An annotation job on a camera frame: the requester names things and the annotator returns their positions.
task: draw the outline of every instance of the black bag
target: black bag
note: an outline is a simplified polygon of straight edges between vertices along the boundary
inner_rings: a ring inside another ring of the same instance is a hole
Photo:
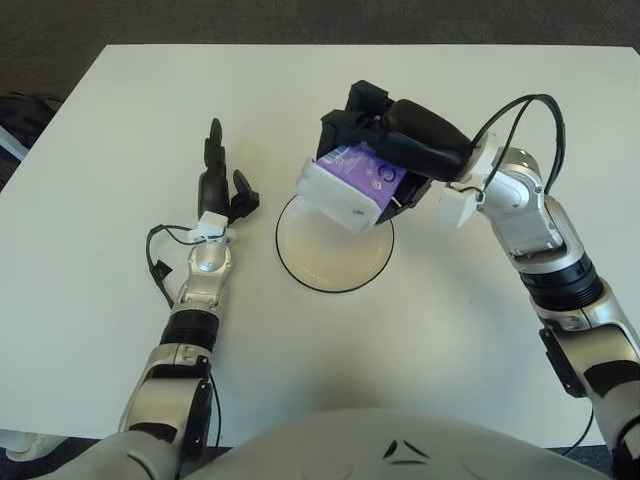
[[[31,148],[64,100],[54,95],[0,93],[0,125]],[[0,147],[0,190],[20,162]]]

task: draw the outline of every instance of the black logo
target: black logo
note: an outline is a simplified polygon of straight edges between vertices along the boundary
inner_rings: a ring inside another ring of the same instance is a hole
[[[394,440],[382,459],[389,465],[428,465],[431,457],[406,440]]]

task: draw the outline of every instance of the black robotic finger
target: black robotic finger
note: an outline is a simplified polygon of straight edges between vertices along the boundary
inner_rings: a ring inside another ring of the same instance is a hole
[[[207,170],[200,175],[198,185],[198,218],[204,212],[220,215],[229,214],[229,184],[225,149],[222,143],[222,125],[214,118],[211,122],[210,137],[204,141],[204,163]]]

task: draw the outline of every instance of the robot forearm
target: robot forearm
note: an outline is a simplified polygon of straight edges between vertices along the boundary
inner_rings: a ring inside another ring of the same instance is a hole
[[[529,290],[547,356],[565,390],[589,397],[616,468],[631,468],[640,458],[637,333],[562,206],[542,192],[535,161],[515,149],[505,158],[478,209]],[[524,192],[510,189],[513,182]]]

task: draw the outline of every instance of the black rim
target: black rim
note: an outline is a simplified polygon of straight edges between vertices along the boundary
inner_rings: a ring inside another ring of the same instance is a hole
[[[315,290],[316,292],[322,292],[322,293],[347,293],[347,292],[353,292],[354,290],[358,290],[359,288],[362,288],[365,285],[368,285],[373,280],[375,280],[378,277],[378,275],[380,275],[384,271],[385,268],[387,268],[387,265],[389,264],[389,260],[391,260],[391,255],[393,255],[393,248],[394,248],[395,243],[396,243],[396,229],[393,226],[393,222],[391,220],[389,220],[389,224],[391,224],[391,248],[389,249],[389,256],[385,260],[384,265],[382,265],[382,268],[380,270],[378,270],[378,272],[373,277],[371,277],[369,280],[367,280],[366,282],[358,285],[357,287],[348,288],[346,290],[323,290],[321,288],[313,287],[313,286],[303,282],[298,277],[296,277],[293,274],[293,272],[291,272],[291,270],[289,270],[289,268],[287,267],[287,264],[284,262],[284,259],[282,258],[282,253],[280,252],[280,245],[278,245],[278,230],[280,228],[280,220],[282,219],[282,215],[284,214],[284,212],[287,209],[287,207],[289,206],[289,204],[291,202],[293,202],[293,200],[296,197],[297,197],[297,195],[294,195],[293,197],[291,197],[291,199],[287,202],[287,204],[284,206],[284,208],[280,212],[280,216],[278,217],[278,223],[276,224],[276,232],[275,232],[276,251],[278,252],[278,258],[280,259],[280,263],[282,264],[284,269],[287,271],[287,273],[291,276],[291,278],[293,278],[296,282],[298,282],[300,285],[304,285],[305,287],[310,288],[311,290]]]

